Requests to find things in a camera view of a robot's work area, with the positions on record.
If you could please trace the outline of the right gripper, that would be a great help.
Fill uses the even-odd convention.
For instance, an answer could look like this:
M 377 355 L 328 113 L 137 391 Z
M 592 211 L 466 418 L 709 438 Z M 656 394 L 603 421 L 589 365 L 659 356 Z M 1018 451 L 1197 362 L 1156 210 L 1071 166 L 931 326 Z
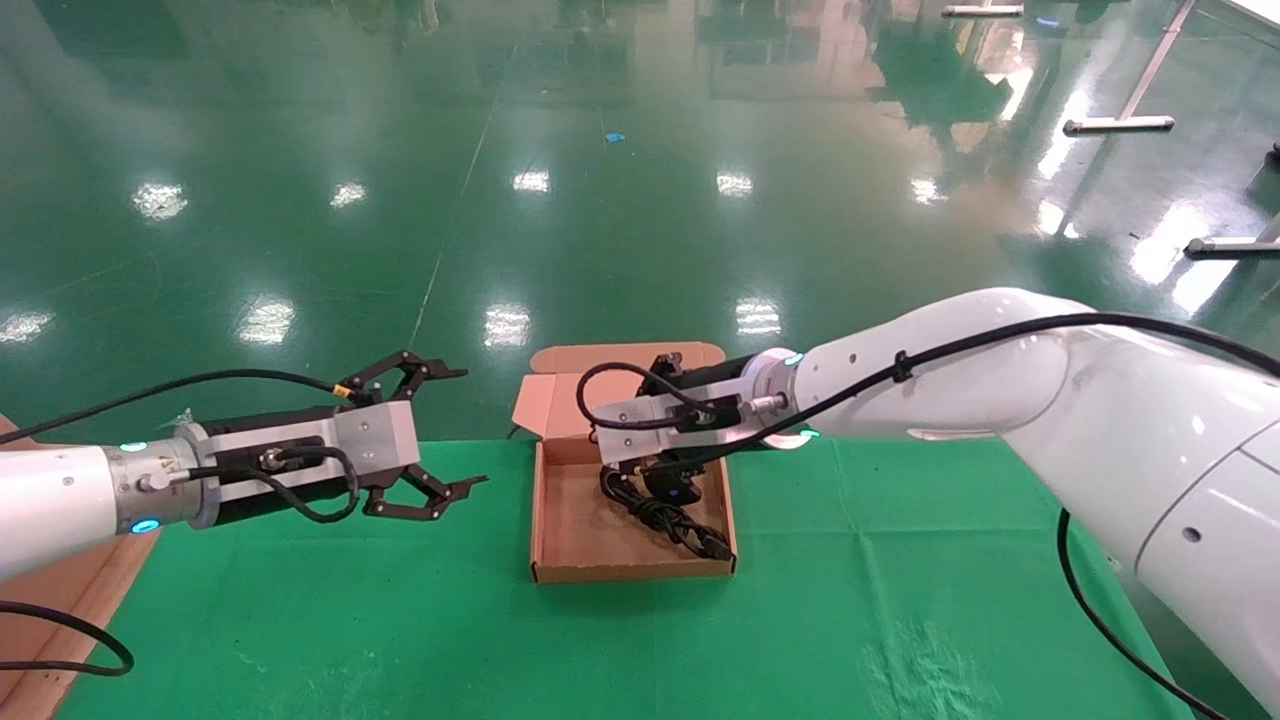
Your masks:
M 769 420 L 769 359 L 749 355 L 709 366 L 685 364 L 684 351 L 650 365 L 608 361 L 590 377 L 636 379 L 616 400 L 593 400 L 590 424 L 607 464 L 653 460 L 645 478 L 692 480 L 705 465 L 758 443 Z

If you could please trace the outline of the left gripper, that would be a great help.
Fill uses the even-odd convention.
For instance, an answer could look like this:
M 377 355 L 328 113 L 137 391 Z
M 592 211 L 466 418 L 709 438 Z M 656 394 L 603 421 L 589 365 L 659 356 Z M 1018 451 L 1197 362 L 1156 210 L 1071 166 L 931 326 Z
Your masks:
M 399 372 L 399 382 L 384 389 L 380 379 Z M 289 503 L 269 484 L 243 474 L 250 468 L 274 477 L 300 501 L 343 498 L 349 495 L 346 469 L 328 456 L 296 457 L 262 465 L 273 450 L 297 447 L 337 448 L 343 452 L 367 491 L 362 512 L 371 518 L 406 521 L 435 521 L 456 502 L 466 500 L 488 475 L 442 482 L 416 462 L 419 441 L 410 404 L 424 383 L 448 380 L 468 374 L 451 368 L 444 360 L 420 357 L 410 351 L 393 352 L 335 383 L 335 395 L 360 409 L 316 406 L 303 410 L 269 413 L 186 424 L 201 468 L 216 468 L 215 477 L 201 482 L 200 511 L 189 524 L 210 528 L 285 511 Z M 399 480 L 407 482 L 425 503 L 413 506 L 387 500 L 387 492 Z

